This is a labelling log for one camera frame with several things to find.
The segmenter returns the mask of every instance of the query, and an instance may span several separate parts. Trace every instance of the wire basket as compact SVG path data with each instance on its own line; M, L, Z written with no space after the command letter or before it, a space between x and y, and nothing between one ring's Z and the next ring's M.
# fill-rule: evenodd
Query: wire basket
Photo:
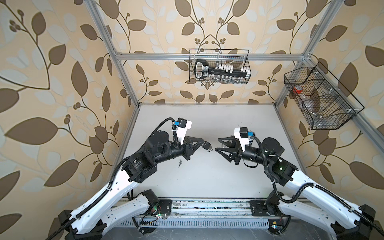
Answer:
M247 84L249 50L190 49L189 79L210 83Z
M324 77L331 74L337 80L334 87ZM284 84L313 130L336 130L364 109L361 102L319 62L284 74ZM350 104L350 100L359 105Z

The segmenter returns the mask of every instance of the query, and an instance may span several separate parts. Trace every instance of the gray floor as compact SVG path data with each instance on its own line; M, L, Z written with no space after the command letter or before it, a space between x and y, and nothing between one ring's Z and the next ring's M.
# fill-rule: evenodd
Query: gray floor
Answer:
M309 223L291 222L282 236L272 236L264 229L159 228L141 235L136 228L114 228L102 240L329 240L329 235Z

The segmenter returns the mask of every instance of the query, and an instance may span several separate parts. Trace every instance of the floral wallpaper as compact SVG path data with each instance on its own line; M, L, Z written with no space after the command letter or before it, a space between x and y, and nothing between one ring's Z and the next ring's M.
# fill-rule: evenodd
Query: floral wallpaper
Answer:
M360 114L384 133L384 2L344 3L312 57L363 103ZM370 205L383 223L384 157L353 121L335 131L313 131L289 96L279 110L308 175L349 201Z
M123 53L302 53L330 0L96 0Z
M107 181L133 106L78 1L0 0L0 52L0 238L44 239Z
M185 61L123 61L125 70L143 103L273 103L283 88L284 73L292 61L250 61L248 84L210 83L189 79Z

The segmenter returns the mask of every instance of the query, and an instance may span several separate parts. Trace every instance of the robotic arm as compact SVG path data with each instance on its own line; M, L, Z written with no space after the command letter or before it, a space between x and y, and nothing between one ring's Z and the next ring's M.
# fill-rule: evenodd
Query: robotic arm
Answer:
M172 121L173 142L169 141L168 133L158 130L168 120ZM158 163L178 156L190 160L190 156L200 146L208 151L212 149L207 141L185 135L191 124L191 121L182 118L177 121L173 118L165 119L137 152L124 158L116 166L110 181L98 193L77 209L64 210L59 214L61 227L47 240L64 229L69 232L65 236L66 240L100 240L106 232L122 221L140 214L155 213L159 199L152 190L140 193L123 205L112 207L129 191L154 174Z
M259 148L251 146L253 140L257 141ZM322 228L338 240L368 240L372 228L384 236L383 230L373 223L374 209L350 203L310 179L295 165L281 158L284 148L274 138L268 137L261 143L246 127L238 127L234 136L219 138L218 141L227 147L217 147L215 151L229 162L238 165L244 159L262 164L264 173L271 180L272 193L263 206L252 211L297 217ZM296 195L293 198L284 196L277 191L276 183L297 191ZM297 202L300 195L319 208Z

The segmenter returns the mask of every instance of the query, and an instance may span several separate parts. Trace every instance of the black wire mesh basket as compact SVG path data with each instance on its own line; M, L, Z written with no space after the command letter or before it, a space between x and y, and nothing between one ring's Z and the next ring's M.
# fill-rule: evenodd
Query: black wire mesh basket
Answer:
M329 78L334 78L333 86ZM336 130L364 109L361 102L321 62L284 74L284 84L312 130Z
M247 84L251 77L249 50L190 49L189 79L210 83Z

